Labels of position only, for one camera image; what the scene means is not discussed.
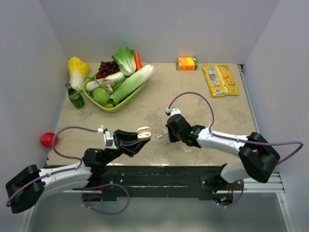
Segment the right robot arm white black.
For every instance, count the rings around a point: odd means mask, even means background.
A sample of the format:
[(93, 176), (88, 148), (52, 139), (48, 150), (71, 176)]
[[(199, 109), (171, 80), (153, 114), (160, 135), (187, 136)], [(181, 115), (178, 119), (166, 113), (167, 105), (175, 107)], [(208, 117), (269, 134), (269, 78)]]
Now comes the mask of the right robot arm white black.
[(181, 141), (187, 146), (211, 148), (240, 158), (238, 163), (224, 164), (220, 173), (213, 178), (217, 188), (221, 190), (246, 178), (266, 183), (279, 162), (277, 151), (256, 132), (249, 136), (209, 132), (204, 126), (191, 126), (179, 113), (168, 115), (166, 127), (171, 143)]

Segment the beige earbud charging case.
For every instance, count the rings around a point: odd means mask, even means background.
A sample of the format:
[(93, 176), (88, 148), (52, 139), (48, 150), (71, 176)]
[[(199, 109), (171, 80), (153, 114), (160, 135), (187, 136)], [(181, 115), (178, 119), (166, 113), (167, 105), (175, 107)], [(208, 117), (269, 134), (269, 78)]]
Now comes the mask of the beige earbud charging case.
[(152, 136), (151, 130), (149, 127), (140, 127), (137, 129), (138, 139), (146, 139)]

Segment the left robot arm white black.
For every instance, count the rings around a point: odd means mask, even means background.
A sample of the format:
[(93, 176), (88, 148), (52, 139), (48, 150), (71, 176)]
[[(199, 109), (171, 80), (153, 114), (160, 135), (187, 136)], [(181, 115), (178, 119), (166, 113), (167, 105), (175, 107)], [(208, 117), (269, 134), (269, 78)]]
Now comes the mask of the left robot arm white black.
[(6, 183), (6, 207), (17, 214), (53, 194), (71, 189), (98, 189), (107, 164), (121, 155), (135, 156), (151, 139), (149, 127), (138, 128), (136, 132), (103, 128), (93, 132), (102, 134), (104, 149), (89, 148), (72, 165), (42, 169), (38, 169), (35, 164), (27, 166)]

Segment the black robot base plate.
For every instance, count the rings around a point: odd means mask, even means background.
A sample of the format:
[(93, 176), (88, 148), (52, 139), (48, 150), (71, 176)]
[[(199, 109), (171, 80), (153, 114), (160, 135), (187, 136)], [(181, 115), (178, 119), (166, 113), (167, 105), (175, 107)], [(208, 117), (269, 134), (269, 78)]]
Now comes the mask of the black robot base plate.
[(241, 190), (241, 182), (216, 187), (209, 184), (219, 174), (220, 166), (106, 166), (92, 172), (86, 187), (106, 185), (103, 201), (115, 201), (127, 194), (130, 197), (198, 198), (213, 200), (213, 192), (223, 197), (227, 191)]

